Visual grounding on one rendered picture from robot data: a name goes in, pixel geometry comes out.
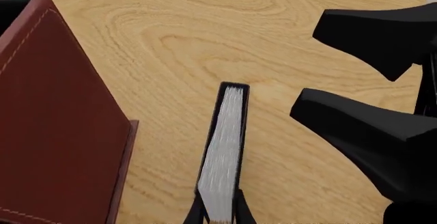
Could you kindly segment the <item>red-brown desk caddy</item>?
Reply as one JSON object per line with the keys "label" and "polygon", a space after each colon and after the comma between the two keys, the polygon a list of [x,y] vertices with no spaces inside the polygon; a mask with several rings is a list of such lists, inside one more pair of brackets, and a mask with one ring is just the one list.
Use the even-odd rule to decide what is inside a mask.
{"label": "red-brown desk caddy", "polygon": [[0,0],[0,224],[115,224],[137,127],[52,0]]}

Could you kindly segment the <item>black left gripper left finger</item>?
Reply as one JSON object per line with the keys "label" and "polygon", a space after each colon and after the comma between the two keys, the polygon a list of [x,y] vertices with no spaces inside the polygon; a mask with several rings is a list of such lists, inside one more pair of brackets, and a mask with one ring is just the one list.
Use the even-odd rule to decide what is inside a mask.
{"label": "black left gripper left finger", "polygon": [[206,221],[207,224],[210,223],[202,198],[200,195],[196,195],[183,224],[204,224],[204,221]]}

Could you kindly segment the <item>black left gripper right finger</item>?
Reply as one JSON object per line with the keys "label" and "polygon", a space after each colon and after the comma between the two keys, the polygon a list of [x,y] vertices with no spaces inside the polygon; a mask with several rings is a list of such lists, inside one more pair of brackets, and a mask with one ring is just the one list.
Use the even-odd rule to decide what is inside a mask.
{"label": "black left gripper right finger", "polygon": [[235,224],[257,224],[255,221],[249,206],[244,198],[244,193],[241,189],[238,189],[235,194]]}

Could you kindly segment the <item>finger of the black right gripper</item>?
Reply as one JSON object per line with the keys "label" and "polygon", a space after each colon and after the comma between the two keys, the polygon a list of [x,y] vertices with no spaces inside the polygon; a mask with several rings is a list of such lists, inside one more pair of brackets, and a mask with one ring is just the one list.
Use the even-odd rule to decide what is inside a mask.
{"label": "finger of the black right gripper", "polygon": [[397,10],[324,10],[312,37],[390,81],[437,51],[437,2]]}
{"label": "finger of the black right gripper", "polygon": [[304,88],[290,116],[351,160],[391,201],[437,203],[437,118]]}

